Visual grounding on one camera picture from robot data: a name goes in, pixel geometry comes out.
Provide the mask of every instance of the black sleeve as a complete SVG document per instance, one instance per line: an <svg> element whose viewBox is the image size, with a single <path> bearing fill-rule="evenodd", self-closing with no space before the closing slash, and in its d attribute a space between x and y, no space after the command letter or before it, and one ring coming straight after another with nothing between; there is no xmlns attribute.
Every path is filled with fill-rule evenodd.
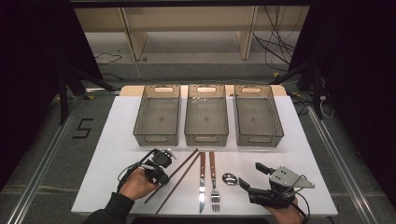
<svg viewBox="0 0 396 224"><path fill-rule="evenodd" d="M92 213L85 219L84 224L125 224L133 206L133 200L113 192L106 208Z"/></svg>

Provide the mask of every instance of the gray floor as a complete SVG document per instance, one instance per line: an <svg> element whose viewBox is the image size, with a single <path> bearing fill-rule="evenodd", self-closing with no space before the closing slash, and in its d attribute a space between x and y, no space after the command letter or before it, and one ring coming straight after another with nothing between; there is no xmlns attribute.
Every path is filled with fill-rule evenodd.
<svg viewBox="0 0 396 224"><path fill-rule="evenodd" d="M258 33L260 37L268 37L268 33ZM142 60L134 63L129 55L123 34L87 34L95 55L102 52L120 54L122 58L114 63L100 64L104 74L113 74L123 80L104 75L105 81L115 87L125 85L141 85L153 83L152 80L162 82L220 83L267 83L274 79L274 72L264 60L271 62L271 55L265 55L260 45L253 41L249 60L241 60L236 37L233 33L175 33L149 35ZM294 44L298 34L290 37ZM99 63L106 63L112 58L101 58ZM287 69L273 58L273 63L279 68ZM296 91L298 76L284 83L287 91ZM90 82L87 88L97 88ZM92 154L106 123L107 114L116 94L110 92L89 92L91 98L78 101L71 99L69 103L75 106L75 113L65 130L64 139L60 143L57 153L49 166L22 223L81 223L84 217L70 212L76 199L79 186L90 164ZM307 108L296 104L296 113L304 113ZM336 162L332 160L326 145L318 132L313 115L308 112L299 116L308 142L317 160L318 167L323 174L330 194L336 204L339 216L334 217L335 223L366 223L361 218L360 210L354 204L354 197L346 188L340 176ZM84 128L91 128L87 138L76 139L85 132L78 131L82 119L92 119L84 122ZM7 186L0 193L0 223L6 223L14 206L29 185L35 170L39 166L51 140L55 136L60 120L60 103L54 99L49 107L47 120L41 127L32 147L22 158ZM356 181L364 198L370 205L378 223L396 223L396 212L388 198L377 185L364 161L356 153L356 148L337 118L324 119L323 124L328 129L337 150L347 161L347 168ZM310 223L331 223L326 217L311 217Z"/></svg>

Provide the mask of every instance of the spoon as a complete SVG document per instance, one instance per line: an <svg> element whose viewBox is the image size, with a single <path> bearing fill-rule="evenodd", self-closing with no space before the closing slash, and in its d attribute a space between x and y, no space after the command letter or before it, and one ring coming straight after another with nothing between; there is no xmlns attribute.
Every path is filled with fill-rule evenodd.
<svg viewBox="0 0 396 224"><path fill-rule="evenodd" d="M222 180L224 181L224 183L226 183L230 186L238 185L238 178L236 178L235 175L230 174L230 173L225 173L222 176Z"/></svg>

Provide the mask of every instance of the translucent gray bin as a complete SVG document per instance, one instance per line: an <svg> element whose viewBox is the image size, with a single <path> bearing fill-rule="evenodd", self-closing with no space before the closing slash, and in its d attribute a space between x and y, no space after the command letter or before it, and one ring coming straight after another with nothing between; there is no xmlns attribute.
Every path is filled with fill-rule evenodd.
<svg viewBox="0 0 396 224"><path fill-rule="evenodd" d="M236 143L277 147L284 133L271 86L234 86Z"/></svg>
<svg viewBox="0 0 396 224"><path fill-rule="evenodd" d="M184 128L187 146L225 147L228 137L224 85L190 85Z"/></svg>
<svg viewBox="0 0 396 224"><path fill-rule="evenodd" d="M145 86L134 124L139 146L177 146L180 86Z"/></svg>

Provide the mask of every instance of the human hand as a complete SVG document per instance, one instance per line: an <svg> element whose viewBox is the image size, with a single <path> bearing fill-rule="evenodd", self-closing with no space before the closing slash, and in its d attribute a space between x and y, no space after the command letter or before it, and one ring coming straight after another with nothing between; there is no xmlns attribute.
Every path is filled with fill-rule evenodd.
<svg viewBox="0 0 396 224"><path fill-rule="evenodd" d="M119 194L135 201L145 197L159 187L160 186L158 184L149 182L145 172L142 169L137 168L128 176L126 182L122 185Z"/></svg>
<svg viewBox="0 0 396 224"><path fill-rule="evenodd" d="M278 224L301 224L302 219L300 212L293 206L289 205L287 208L272 208L264 206L275 218Z"/></svg>

